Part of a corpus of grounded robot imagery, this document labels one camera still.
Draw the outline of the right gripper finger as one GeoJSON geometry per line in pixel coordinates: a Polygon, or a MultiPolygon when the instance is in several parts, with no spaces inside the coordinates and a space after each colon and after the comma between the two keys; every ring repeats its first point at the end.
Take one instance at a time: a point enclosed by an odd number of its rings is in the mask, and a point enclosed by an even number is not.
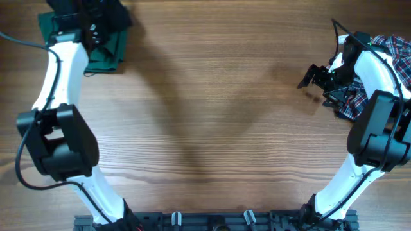
{"type": "Polygon", "coordinates": [[[318,70],[318,67],[315,64],[312,64],[311,66],[309,66],[306,74],[304,75],[300,83],[298,84],[297,88],[301,89],[301,88],[307,87],[309,83],[312,81],[317,70],[318,70]]]}
{"type": "Polygon", "coordinates": [[[322,103],[322,105],[325,107],[342,108],[347,101],[348,94],[347,89],[324,92],[323,96],[326,100],[322,103]]]}

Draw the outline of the black t-shirt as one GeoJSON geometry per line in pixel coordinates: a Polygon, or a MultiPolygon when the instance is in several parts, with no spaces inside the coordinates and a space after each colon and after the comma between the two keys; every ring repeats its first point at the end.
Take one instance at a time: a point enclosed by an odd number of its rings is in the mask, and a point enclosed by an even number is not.
{"type": "Polygon", "coordinates": [[[96,31],[99,36],[123,31],[132,25],[120,0],[47,0],[60,30],[96,31]]]}

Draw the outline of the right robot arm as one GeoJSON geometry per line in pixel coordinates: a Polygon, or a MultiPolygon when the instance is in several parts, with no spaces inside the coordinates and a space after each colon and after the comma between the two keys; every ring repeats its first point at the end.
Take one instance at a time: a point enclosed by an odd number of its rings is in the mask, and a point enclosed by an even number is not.
{"type": "Polygon", "coordinates": [[[299,215],[303,225],[333,227],[373,181],[410,160],[410,43],[362,32],[338,35],[328,66],[310,66],[299,86],[309,84],[353,122],[344,163],[299,215]]]}

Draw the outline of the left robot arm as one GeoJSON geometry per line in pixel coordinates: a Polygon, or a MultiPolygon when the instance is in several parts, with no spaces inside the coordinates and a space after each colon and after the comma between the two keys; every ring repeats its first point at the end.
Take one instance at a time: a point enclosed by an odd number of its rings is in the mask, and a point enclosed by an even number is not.
{"type": "Polygon", "coordinates": [[[42,90],[31,111],[17,117],[20,183],[36,191],[70,186],[90,210],[96,230],[143,228],[101,172],[98,142],[77,108],[89,52],[105,42],[108,32],[128,25],[128,15],[120,16],[115,25],[104,15],[57,13],[42,47],[49,54],[42,90]]]}

